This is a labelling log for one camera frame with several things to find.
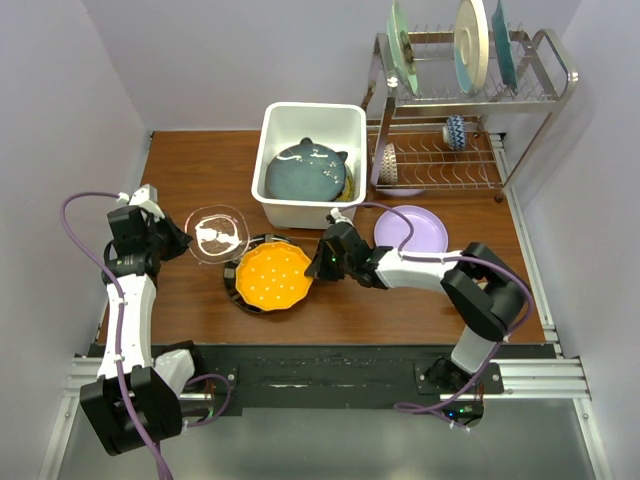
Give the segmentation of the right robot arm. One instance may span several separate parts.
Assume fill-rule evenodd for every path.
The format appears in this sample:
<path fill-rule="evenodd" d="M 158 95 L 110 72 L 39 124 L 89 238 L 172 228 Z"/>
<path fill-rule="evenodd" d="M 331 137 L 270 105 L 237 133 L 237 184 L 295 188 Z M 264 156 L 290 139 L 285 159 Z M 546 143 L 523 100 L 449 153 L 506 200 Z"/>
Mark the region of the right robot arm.
<path fill-rule="evenodd" d="M 499 346 L 533 313 L 526 283 L 483 243 L 447 253 L 411 253 L 370 246 L 349 222 L 331 225 L 318 241 L 305 275 L 336 282 L 350 277 L 366 288 L 415 288 L 446 295 L 465 327 L 449 357 L 428 371 L 456 395 L 469 392 Z"/>

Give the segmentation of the woven bamboo plate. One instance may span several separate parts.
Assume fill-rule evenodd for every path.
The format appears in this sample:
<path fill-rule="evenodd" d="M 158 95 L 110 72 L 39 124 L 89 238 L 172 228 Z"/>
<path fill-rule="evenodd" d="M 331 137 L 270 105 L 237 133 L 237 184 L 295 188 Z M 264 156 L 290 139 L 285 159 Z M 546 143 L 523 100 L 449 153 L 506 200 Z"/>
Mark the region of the woven bamboo plate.
<path fill-rule="evenodd" d="M 355 181 L 350 171 L 346 174 L 343 190 L 334 199 L 335 202 L 349 202 L 354 199 L 355 196 Z"/>

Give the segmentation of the orange polka dot plate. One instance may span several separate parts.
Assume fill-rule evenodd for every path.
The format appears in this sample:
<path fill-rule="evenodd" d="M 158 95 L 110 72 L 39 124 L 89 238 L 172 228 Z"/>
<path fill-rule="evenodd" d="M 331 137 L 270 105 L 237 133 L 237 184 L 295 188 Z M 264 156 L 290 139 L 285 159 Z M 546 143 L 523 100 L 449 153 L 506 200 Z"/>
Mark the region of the orange polka dot plate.
<path fill-rule="evenodd" d="M 236 268 L 235 287 L 251 306 L 266 312 L 286 310 L 307 296 L 313 282 L 305 275 L 310 264 L 298 246 L 264 243 L 243 256 Z"/>

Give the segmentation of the grey blue ceramic plate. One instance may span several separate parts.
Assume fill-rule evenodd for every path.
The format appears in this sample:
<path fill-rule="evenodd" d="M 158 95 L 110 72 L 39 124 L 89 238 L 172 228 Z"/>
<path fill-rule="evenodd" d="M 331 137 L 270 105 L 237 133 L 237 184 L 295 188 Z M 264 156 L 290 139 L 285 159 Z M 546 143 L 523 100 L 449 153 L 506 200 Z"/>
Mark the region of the grey blue ceramic plate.
<path fill-rule="evenodd" d="M 330 202 L 346 184 L 346 151 L 336 151 L 304 137 L 269 162 L 265 190 L 276 200 Z"/>

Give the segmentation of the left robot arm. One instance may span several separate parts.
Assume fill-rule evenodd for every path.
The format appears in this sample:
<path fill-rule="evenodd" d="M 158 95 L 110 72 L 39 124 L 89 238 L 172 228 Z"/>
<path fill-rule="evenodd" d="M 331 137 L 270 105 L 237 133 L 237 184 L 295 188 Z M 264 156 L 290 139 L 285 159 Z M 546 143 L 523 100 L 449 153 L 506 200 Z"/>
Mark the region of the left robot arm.
<path fill-rule="evenodd" d="M 80 403 L 106 452 L 141 448 L 142 425 L 159 442 L 182 430 L 179 396 L 196 392 L 207 368 L 186 341 L 151 353 L 151 316 L 162 263 L 181 256 L 191 238 L 159 207 L 128 205 L 107 215 L 113 238 L 105 247 L 103 281 L 109 297 L 107 343 L 97 378 Z"/>

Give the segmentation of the clear glass plate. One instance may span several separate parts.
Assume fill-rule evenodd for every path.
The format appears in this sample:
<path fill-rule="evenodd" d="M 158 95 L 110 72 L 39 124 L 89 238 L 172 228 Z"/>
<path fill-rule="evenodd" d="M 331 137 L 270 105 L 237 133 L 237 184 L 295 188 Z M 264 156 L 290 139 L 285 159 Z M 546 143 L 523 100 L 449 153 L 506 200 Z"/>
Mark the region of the clear glass plate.
<path fill-rule="evenodd" d="M 237 260 L 249 247 L 246 220 L 239 210 L 229 205 L 197 208 L 187 217 L 185 231 L 192 237 L 189 251 L 200 264 Z"/>

